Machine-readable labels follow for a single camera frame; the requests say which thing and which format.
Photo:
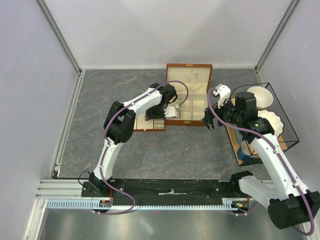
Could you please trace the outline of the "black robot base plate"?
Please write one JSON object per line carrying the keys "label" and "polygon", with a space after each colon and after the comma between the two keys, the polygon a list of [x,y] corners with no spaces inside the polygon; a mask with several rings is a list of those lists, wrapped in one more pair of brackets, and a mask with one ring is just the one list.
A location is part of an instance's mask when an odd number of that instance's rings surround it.
{"label": "black robot base plate", "polygon": [[223,199],[248,199],[229,180],[115,178],[109,184],[131,195],[135,204],[217,204]]}

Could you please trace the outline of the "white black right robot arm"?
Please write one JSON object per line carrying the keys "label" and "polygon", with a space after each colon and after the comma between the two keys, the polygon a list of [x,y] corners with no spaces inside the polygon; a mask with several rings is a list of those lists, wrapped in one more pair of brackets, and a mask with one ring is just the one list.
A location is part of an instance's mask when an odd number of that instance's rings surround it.
{"label": "white black right robot arm", "polygon": [[216,104],[208,104],[201,120],[208,129],[214,128],[213,119],[219,125],[237,129],[253,147],[266,167],[275,189],[257,180],[251,173],[237,173],[236,180],[229,184],[235,197],[247,194],[267,209],[273,224],[280,230],[309,222],[310,236],[315,230],[314,218],[320,209],[320,193],[310,191],[293,170],[282,151],[271,123],[258,115],[257,101],[251,92],[240,92],[235,102],[229,99],[230,91],[210,88],[207,100],[219,97]]}

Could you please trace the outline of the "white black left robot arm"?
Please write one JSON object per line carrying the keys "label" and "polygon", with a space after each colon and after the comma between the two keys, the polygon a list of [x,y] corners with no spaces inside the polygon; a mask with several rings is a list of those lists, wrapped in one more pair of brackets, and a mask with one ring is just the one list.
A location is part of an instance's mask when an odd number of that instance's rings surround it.
{"label": "white black left robot arm", "polygon": [[118,154],[134,132],[136,118],[152,107],[166,107],[177,96],[170,84],[152,84],[144,93],[126,102],[115,101],[103,125],[104,145],[97,166],[82,185],[83,197],[106,197],[110,193],[108,180]]}

